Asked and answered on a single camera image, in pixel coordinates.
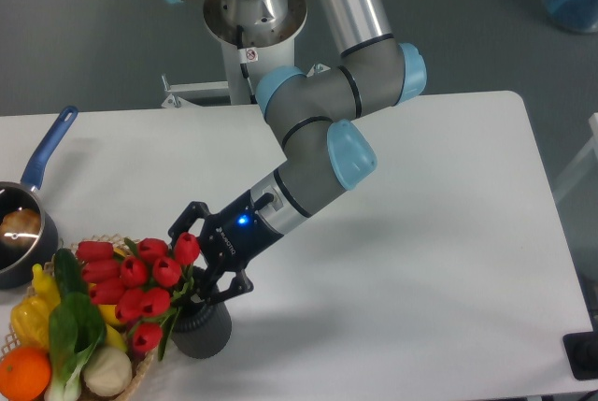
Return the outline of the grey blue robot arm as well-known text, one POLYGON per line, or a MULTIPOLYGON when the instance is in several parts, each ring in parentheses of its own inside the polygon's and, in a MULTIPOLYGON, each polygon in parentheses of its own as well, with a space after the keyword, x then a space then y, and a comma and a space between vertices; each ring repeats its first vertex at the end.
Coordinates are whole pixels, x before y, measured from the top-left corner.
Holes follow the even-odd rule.
POLYGON ((342 63, 306 75, 271 54, 290 46, 304 26, 305 0, 204 0, 206 26, 228 57, 229 94, 259 106, 285 155, 220 212, 193 202, 171 228, 178 238, 196 220, 204 223, 206 268, 195 290, 209 305, 250 292, 251 259, 375 170, 376 155, 354 121, 425 87, 419 51, 395 41, 381 0, 321 2, 342 63))

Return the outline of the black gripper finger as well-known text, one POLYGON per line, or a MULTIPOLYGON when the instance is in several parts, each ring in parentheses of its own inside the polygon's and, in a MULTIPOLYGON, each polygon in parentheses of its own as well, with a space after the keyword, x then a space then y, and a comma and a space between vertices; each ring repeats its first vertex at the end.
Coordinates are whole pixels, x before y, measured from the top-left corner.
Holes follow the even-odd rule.
POLYGON ((191 201, 168 229, 171 247, 175 247, 178 238, 183 233, 188 233, 197 220, 204 220, 209 215, 210 211, 205 202, 191 201))
POLYGON ((244 270, 237 272, 223 291, 219 289, 216 279, 211 278, 204 269, 194 269, 192 277, 193 291, 204 304, 220 304, 254 290, 254 284, 244 270))

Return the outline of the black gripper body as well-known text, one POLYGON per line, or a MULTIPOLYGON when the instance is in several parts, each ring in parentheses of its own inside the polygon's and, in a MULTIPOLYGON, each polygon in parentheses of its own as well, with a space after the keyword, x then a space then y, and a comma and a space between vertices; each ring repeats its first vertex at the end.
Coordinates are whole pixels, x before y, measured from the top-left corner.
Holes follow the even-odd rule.
POLYGON ((212 279, 225 272, 243 271, 254 257, 283 237, 260 213, 274 200, 266 193, 254 201, 246 191, 216 213, 211 213, 206 203, 199 203, 199 218, 204 223, 198 242, 212 279))

